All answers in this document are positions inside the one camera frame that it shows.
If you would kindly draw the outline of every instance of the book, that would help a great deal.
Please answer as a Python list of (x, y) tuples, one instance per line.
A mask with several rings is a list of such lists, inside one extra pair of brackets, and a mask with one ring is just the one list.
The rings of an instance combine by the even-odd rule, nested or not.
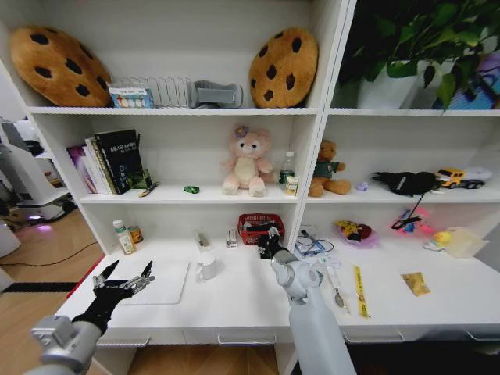
[(115, 187), (113, 186), (113, 181), (111, 180), (111, 177), (109, 176), (108, 170), (106, 169), (105, 162), (102, 159), (101, 152), (99, 151), (99, 147), (97, 146), (97, 141), (95, 140), (94, 137), (87, 138), (85, 140), (85, 144), (88, 147), (88, 154), (87, 154), (87, 150), (86, 150), (85, 155), (89, 155), (91, 157), (92, 161), (94, 162), (95, 166), (97, 167), (99, 177), (100, 177), (101, 182), (105, 188), (104, 194), (116, 194)]
[(70, 154), (70, 158), (73, 161), (75, 167), (77, 168), (77, 172), (80, 175), (81, 180), (84, 182), (87, 191), (89, 193), (96, 194), (97, 189), (95, 188), (91, 176), (84, 164), (84, 157), (85, 157), (84, 146), (69, 147), (66, 150), (68, 151), (68, 154)]
[(99, 172), (97, 171), (97, 166), (94, 164), (94, 160), (92, 160), (90, 156), (90, 152), (88, 150), (88, 146), (84, 146), (84, 165), (87, 168), (88, 174), (91, 177), (92, 183), (95, 186), (95, 189), (99, 194), (107, 194), (106, 188), (101, 180), (101, 176), (99, 176)]
[(134, 129), (108, 131), (95, 135), (116, 193), (132, 188), (132, 175), (142, 170), (137, 135)]

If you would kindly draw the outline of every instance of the pink stuffed toy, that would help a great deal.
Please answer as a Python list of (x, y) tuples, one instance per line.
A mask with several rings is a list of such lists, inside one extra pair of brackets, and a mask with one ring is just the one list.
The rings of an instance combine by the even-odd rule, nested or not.
[(271, 172), (273, 164), (263, 159), (271, 148), (269, 131), (248, 131), (248, 127), (240, 126), (233, 130), (229, 140), (229, 149), (233, 158), (226, 163), (230, 175), (223, 184), (226, 195), (235, 195), (238, 188), (248, 189), (252, 197), (262, 197), (266, 193), (263, 177), (269, 180), (266, 173)]

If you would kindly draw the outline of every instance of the cookie-shaped cushion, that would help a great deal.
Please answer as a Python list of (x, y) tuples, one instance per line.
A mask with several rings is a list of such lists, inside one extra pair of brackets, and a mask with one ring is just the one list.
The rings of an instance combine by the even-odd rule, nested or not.
[(250, 66), (250, 92), (261, 108), (293, 107), (309, 93), (318, 44), (307, 30), (291, 27), (272, 37)]
[(77, 39), (53, 27), (21, 27), (10, 38), (17, 72), (56, 105), (103, 107), (109, 104), (108, 72)]

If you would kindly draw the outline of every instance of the yellow toy truck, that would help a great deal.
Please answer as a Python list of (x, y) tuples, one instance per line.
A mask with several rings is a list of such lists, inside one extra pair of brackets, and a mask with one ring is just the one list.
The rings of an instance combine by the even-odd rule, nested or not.
[(442, 168), (437, 174), (441, 181), (441, 187), (448, 189), (479, 189), (492, 175), (491, 171), (479, 166), (465, 168), (464, 170), (458, 168)]

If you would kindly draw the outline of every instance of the plastic bottle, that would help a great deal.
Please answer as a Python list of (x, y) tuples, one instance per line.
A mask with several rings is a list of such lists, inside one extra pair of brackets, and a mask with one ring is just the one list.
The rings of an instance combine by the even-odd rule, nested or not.
[(132, 236), (130, 235), (128, 229), (125, 227), (125, 224), (123, 224), (123, 220), (117, 219), (112, 222), (112, 225), (115, 227), (118, 241), (120, 241), (120, 245), (122, 246), (122, 250), (125, 255), (129, 255), (135, 252), (135, 243), (134, 241), (132, 241)]
[(280, 188), (283, 190), (287, 187), (287, 178), (288, 176), (295, 175), (295, 161), (294, 161), (294, 152), (287, 151), (287, 158), (283, 162), (283, 166), (280, 170), (280, 179), (278, 180), (278, 184)]

